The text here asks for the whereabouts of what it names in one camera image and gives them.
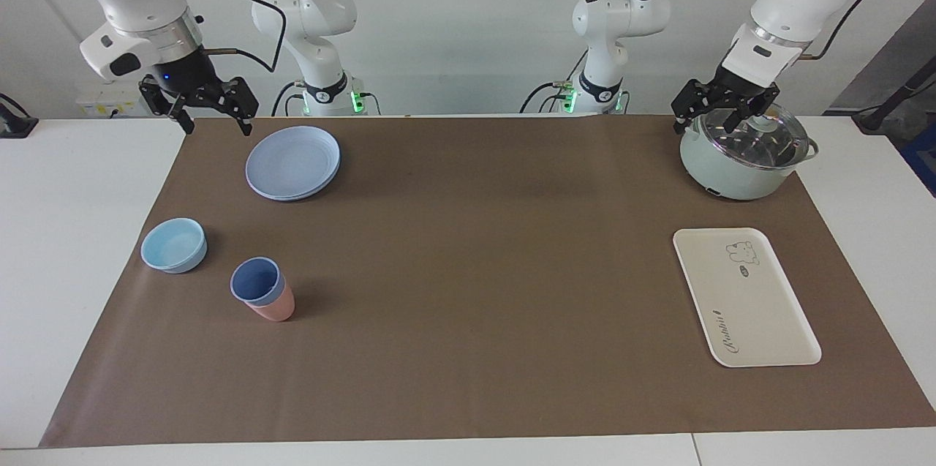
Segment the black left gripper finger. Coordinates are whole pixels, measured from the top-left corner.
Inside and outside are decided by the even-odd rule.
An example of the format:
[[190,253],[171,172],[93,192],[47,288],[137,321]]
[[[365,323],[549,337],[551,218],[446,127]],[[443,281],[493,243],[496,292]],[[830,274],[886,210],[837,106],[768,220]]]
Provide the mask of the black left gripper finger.
[[762,116],[779,95],[778,86],[770,86],[758,94],[741,95],[732,93],[728,97],[728,107],[731,109],[728,117],[722,123],[722,128],[728,133],[735,132],[739,125],[753,116]]
[[723,84],[718,80],[703,83],[699,79],[689,79],[676,98],[672,100],[674,113],[673,129],[676,134],[683,134],[695,117],[711,113],[722,108]]

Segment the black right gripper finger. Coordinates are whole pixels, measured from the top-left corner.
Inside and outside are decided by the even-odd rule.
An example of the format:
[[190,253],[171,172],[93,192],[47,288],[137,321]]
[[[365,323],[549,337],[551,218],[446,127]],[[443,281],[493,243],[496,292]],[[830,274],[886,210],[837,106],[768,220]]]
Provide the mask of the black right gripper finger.
[[219,84],[217,112],[234,119],[245,137],[253,132],[253,119],[258,108],[260,103],[243,77],[224,80]]
[[185,110],[185,96],[173,97],[164,92],[154,77],[144,77],[138,82],[138,91],[154,116],[167,117],[180,126],[185,134],[192,134],[195,123]]

